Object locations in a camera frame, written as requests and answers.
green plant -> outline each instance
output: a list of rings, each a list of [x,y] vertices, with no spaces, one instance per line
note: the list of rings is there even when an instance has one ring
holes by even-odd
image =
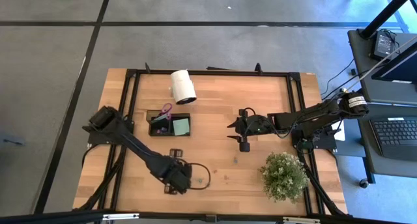
[[[259,171],[264,181],[264,192],[275,202],[290,199],[295,203],[309,182],[302,162],[286,152],[271,153]]]

sticky note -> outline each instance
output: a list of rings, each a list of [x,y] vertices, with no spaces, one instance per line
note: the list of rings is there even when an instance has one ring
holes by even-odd
[[[174,120],[174,135],[184,135],[190,133],[190,124],[188,119]]]

monitor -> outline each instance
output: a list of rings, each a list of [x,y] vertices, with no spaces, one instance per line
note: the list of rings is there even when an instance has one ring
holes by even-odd
[[[417,83],[417,42],[375,72],[372,79]]]

caster wheel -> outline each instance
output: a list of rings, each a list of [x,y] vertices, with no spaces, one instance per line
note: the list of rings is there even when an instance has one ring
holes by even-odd
[[[361,188],[367,188],[367,186],[369,185],[369,182],[367,182],[367,179],[366,178],[364,178],[364,179],[362,179],[360,182],[359,182],[359,186],[361,187]]]

wooden table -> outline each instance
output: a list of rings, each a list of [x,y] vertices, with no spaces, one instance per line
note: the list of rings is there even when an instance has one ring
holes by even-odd
[[[100,107],[119,106],[126,69],[109,69]],[[164,194],[164,185],[151,176],[145,163],[128,150],[117,201],[117,210],[136,212],[203,213],[203,214],[252,214],[304,216],[306,209],[301,196],[295,204],[290,201],[274,203],[263,193],[263,182],[258,171],[271,153],[287,152],[296,155],[291,138],[280,139],[276,135],[249,137],[249,153],[239,152],[238,143],[226,138],[236,135],[226,128],[236,120],[238,109],[252,107],[257,114],[290,112],[288,92],[284,77],[243,76],[190,76],[195,85],[197,100],[186,105],[174,105],[173,113],[191,114],[190,137],[151,137],[146,111],[160,109],[164,103],[174,104],[169,86],[169,75],[142,74],[133,120],[134,135],[150,149],[169,154],[170,148],[184,151],[188,162],[206,165],[212,175],[209,188],[203,191],[188,190],[184,195]],[[306,107],[320,102],[319,87],[314,74],[301,74]],[[295,99],[297,94],[293,85]],[[93,194],[103,179],[109,146],[91,150],[81,172],[74,208],[81,206]],[[322,187],[338,208],[346,212],[345,199],[335,159],[325,150],[316,150],[315,158]],[[193,168],[192,186],[204,186],[207,172]],[[317,202],[310,185],[313,211]],[[109,188],[106,207],[111,198]]]

